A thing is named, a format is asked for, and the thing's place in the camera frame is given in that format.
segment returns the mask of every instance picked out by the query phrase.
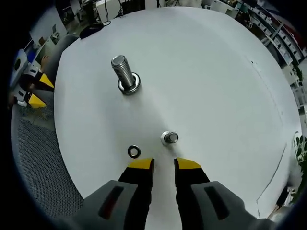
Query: metal bolt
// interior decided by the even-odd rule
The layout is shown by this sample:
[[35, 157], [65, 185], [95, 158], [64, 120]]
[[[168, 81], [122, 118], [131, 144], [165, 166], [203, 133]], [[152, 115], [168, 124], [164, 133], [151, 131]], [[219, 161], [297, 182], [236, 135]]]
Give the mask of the metal bolt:
[[179, 136], [177, 133], [171, 132], [164, 136], [164, 141], [166, 143], [174, 144], [178, 141]]
[[140, 86], [140, 77], [132, 73], [125, 56], [119, 55], [111, 60], [111, 65], [118, 76], [118, 87], [124, 94], [134, 93]]
[[165, 131], [162, 133], [160, 139], [163, 145], [168, 146], [169, 144], [176, 143], [179, 139], [179, 136], [175, 132]]

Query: gray chair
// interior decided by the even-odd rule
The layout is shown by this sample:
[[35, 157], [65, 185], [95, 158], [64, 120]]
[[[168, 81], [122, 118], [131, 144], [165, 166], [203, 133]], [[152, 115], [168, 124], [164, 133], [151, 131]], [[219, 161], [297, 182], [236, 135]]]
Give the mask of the gray chair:
[[[55, 81], [59, 59], [76, 37], [68, 35], [56, 45], [46, 74]], [[42, 109], [12, 108], [11, 139], [16, 166], [38, 206], [50, 218], [67, 217], [82, 206], [83, 198], [65, 167], [54, 128], [53, 92], [34, 90], [47, 104]]]
[[59, 40], [59, 42], [55, 46], [55, 49], [52, 51], [52, 55], [49, 57], [48, 63], [45, 66], [44, 73], [48, 76], [53, 85], [56, 81], [59, 61], [61, 59], [63, 51], [77, 39], [78, 37], [74, 35], [65, 35]]

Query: bolt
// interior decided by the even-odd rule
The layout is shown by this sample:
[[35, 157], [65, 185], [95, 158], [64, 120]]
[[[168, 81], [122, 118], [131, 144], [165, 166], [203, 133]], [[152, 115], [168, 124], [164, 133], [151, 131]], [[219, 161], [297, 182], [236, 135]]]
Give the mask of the bolt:
[[171, 132], [164, 136], [164, 141], [166, 143], [174, 144], [178, 141], [179, 136], [177, 133]]
[[119, 55], [114, 57], [111, 61], [111, 65], [125, 90], [128, 90], [135, 84], [135, 78], [133, 77], [125, 56]]

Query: white round table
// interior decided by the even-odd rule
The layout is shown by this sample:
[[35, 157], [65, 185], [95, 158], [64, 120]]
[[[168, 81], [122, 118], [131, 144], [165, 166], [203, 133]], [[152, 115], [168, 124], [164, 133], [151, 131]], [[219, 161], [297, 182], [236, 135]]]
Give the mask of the white round table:
[[[141, 78], [134, 95], [117, 87], [117, 55]], [[291, 89], [266, 47], [227, 15], [186, 7], [116, 18], [69, 46], [54, 117], [65, 165], [84, 198], [120, 177], [133, 161], [130, 145], [140, 147], [139, 159], [155, 158], [148, 230], [181, 228], [175, 157], [199, 163], [251, 214], [268, 215], [287, 180], [293, 135], [301, 132]], [[171, 148], [161, 143], [164, 131], [179, 135]], [[261, 196], [270, 201], [259, 207]]]

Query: gray mesh fabric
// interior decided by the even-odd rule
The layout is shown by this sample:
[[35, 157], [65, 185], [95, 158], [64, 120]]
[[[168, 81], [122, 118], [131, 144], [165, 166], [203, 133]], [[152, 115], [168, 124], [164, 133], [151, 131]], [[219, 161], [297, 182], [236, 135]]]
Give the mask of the gray mesh fabric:
[[73, 215], [83, 199], [59, 150], [52, 100], [51, 92], [43, 109], [14, 105], [11, 131], [14, 158], [26, 186], [42, 210], [55, 218]]

